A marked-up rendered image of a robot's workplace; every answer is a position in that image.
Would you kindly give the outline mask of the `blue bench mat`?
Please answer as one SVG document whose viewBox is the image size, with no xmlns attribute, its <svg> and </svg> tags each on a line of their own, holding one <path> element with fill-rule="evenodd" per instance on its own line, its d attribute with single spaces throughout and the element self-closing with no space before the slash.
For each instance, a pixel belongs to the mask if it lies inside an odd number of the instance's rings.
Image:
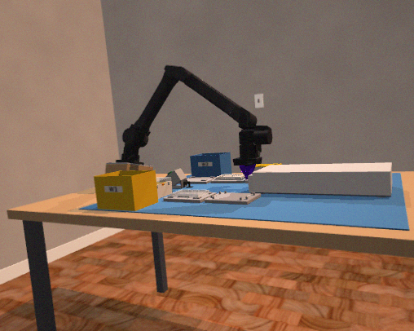
<svg viewBox="0 0 414 331">
<path fill-rule="evenodd" d="M 190 183 L 190 186 L 194 187 L 173 189 L 173 192 L 195 189 L 217 194 L 224 191 L 251 193 L 248 183 Z M 165 197 L 159 198 L 156 204 L 136 211 L 100 211 L 409 231 L 401 173 L 392 173 L 391 197 L 261 194 L 248 205 L 163 201 Z"/>
</svg>

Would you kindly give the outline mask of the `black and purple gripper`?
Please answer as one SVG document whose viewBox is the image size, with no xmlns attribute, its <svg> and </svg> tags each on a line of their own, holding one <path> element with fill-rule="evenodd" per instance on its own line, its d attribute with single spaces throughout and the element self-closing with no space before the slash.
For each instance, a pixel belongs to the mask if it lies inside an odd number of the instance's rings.
<svg viewBox="0 0 414 331">
<path fill-rule="evenodd" d="M 240 158 L 233 159 L 234 166 L 240 166 L 245 178 L 248 179 L 248 175 L 251 175 L 255 169 L 256 164 L 262 164 L 262 157 L 254 158 L 254 143 L 250 145 L 240 145 Z"/>
</svg>

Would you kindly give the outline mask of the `dark blue open-top bin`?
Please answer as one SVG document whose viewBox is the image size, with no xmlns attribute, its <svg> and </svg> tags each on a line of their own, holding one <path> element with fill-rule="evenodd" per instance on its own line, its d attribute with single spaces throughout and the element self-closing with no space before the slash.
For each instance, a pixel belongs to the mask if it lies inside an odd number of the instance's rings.
<svg viewBox="0 0 414 331">
<path fill-rule="evenodd" d="M 201 153 L 190 156 L 192 176 L 218 177 L 222 174 L 232 174 L 231 153 Z"/>
</svg>

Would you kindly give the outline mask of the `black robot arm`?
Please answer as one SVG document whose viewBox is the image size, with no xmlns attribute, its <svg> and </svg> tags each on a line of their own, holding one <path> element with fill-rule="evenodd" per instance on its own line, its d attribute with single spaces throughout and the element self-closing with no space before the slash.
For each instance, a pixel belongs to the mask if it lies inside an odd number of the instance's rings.
<svg viewBox="0 0 414 331">
<path fill-rule="evenodd" d="M 256 126 L 257 118 L 251 112 L 242 108 L 183 67 L 166 65 L 164 70 L 163 78 L 141 116 L 134 124 L 131 124 L 130 128 L 123 132 L 122 139 L 125 147 L 121 154 L 121 160 L 116 160 L 116 163 L 144 164 L 139 162 L 139 148 L 147 145 L 148 136 L 151 133 L 149 128 L 178 80 L 239 123 L 239 128 L 243 129 L 239 132 L 240 144 L 246 148 L 246 145 L 254 143 L 254 158 L 260 157 L 262 144 L 271 144 L 271 128 L 269 126 Z"/>
</svg>

